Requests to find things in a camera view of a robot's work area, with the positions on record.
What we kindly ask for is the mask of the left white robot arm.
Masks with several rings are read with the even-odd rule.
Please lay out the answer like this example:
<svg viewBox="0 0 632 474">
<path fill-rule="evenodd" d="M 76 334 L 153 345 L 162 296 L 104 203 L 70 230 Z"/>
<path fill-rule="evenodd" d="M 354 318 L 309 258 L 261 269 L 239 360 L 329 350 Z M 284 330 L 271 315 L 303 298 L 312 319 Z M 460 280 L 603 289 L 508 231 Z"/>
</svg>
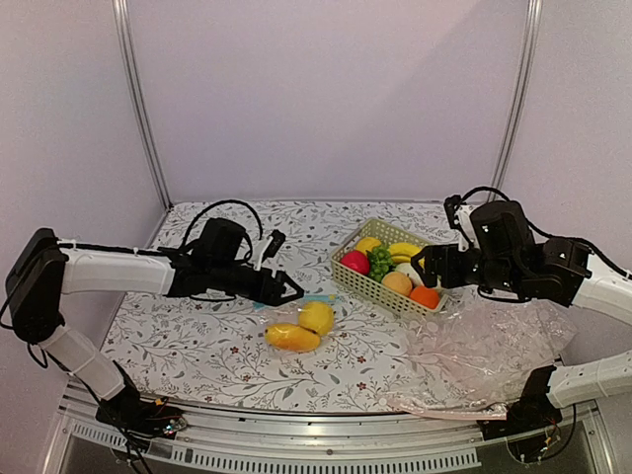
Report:
<svg viewBox="0 0 632 474">
<path fill-rule="evenodd" d="M 157 250 L 62 241 L 51 229 L 41 228 L 6 278 L 8 327 L 28 346 L 39 347 L 46 361 L 84 384 L 98 403 L 99 422 L 149 437 L 173 437 L 187 425 L 182 410 L 164 398 L 142 400 L 119 364 L 66 325 L 61 297 L 105 291 L 196 298 L 215 290 L 227 299 L 282 306 L 304 295 L 285 272 L 263 265 L 284 241 L 284 234 L 275 230 L 254 244 L 243 226 L 224 218 L 210 218 L 196 239 Z"/>
</svg>

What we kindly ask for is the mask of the yellow lemon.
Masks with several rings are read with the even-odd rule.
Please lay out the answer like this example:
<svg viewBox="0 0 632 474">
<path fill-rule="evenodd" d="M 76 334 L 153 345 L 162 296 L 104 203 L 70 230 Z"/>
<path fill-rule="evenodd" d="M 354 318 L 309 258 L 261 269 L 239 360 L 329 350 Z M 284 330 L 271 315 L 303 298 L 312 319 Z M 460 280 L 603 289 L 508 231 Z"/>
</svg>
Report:
<svg viewBox="0 0 632 474">
<path fill-rule="evenodd" d="M 334 326 L 335 313 L 331 305 L 309 301 L 298 312 L 298 325 L 319 336 L 327 335 Z"/>
</svg>

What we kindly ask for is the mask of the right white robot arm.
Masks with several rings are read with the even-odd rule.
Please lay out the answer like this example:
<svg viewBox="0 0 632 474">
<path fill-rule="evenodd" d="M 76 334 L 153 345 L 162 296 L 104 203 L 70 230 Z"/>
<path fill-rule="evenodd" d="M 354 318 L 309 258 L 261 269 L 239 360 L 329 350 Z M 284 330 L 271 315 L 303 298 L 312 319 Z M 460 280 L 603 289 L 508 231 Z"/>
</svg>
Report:
<svg viewBox="0 0 632 474">
<path fill-rule="evenodd" d="M 460 236 L 455 244 L 428 245 L 412 257 L 425 286 L 474 285 L 484 298 L 502 290 L 513 303 L 547 300 L 630 323 L 631 275 L 588 240 L 544 233 L 543 242 L 536 242 L 539 229 L 519 202 L 506 197 L 472 207 L 455 195 L 444 209 Z M 628 352 L 580 365 L 548 365 L 529 374 L 506 420 L 480 427 L 485 439 L 517 435 L 560 422 L 566 407 L 630 390 Z"/>
</svg>

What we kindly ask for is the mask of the clear zip top bag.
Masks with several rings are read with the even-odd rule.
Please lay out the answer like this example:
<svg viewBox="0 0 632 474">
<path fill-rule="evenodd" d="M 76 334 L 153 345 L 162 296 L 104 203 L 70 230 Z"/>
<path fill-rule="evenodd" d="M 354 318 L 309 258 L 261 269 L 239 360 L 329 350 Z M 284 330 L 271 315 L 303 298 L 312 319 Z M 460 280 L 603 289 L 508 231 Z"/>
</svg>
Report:
<svg viewBox="0 0 632 474">
<path fill-rule="evenodd" d="M 274 356 L 308 354 L 330 342 L 342 299 L 337 294 L 307 295 L 280 307 L 256 303 L 256 315 Z"/>
</svg>

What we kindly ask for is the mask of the yellow mango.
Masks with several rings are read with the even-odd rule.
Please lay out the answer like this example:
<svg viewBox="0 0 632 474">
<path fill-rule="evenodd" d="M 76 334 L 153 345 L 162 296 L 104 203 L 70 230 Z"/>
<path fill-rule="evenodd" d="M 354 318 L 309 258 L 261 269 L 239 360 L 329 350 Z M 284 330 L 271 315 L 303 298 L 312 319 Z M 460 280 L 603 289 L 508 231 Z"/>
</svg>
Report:
<svg viewBox="0 0 632 474">
<path fill-rule="evenodd" d="M 268 326 L 264 332 L 265 339 L 274 348 L 306 353 L 316 350 L 321 344 L 319 335 L 300 326 L 279 323 Z"/>
</svg>

